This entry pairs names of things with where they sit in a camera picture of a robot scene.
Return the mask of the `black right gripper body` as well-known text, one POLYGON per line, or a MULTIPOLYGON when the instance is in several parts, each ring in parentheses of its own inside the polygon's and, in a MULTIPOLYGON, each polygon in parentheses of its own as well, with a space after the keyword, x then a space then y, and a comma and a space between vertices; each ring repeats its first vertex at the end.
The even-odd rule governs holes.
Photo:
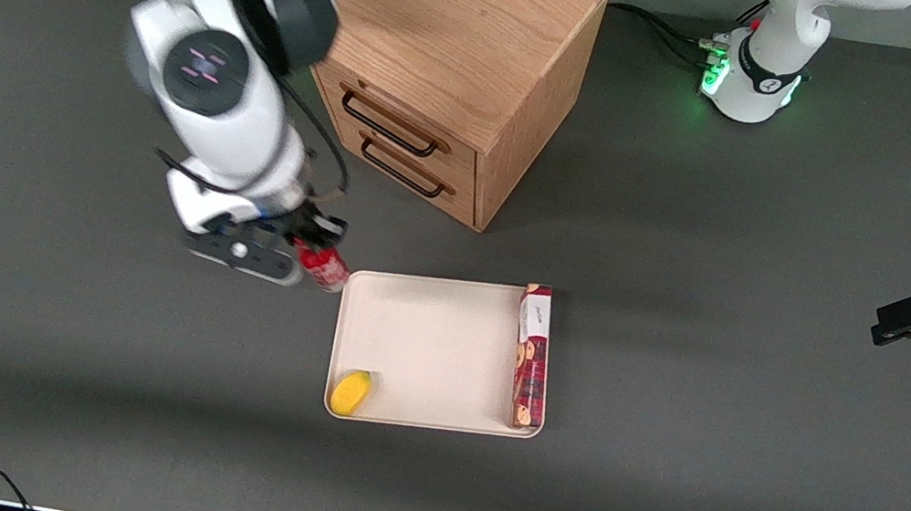
POLYGON ((220 219, 216 218, 213 221, 210 239, 217 241, 212 243, 215 246, 220 246, 224 242, 230 244, 239 240, 251 242, 254 241, 255 231, 261 230, 285 241, 288 245, 293 245, 293 248, 297 248, 300 252, 304 252, 309 257, 310 262, 326 264, 335 260, 344 264, 344 259, 341 258, 338 247, 331 249, 305 244, 308 218, 310 214, 315 212, 323 213, 318 206, 304 203, 287 214, 261 214, 249 220, 220 216, 220 219))

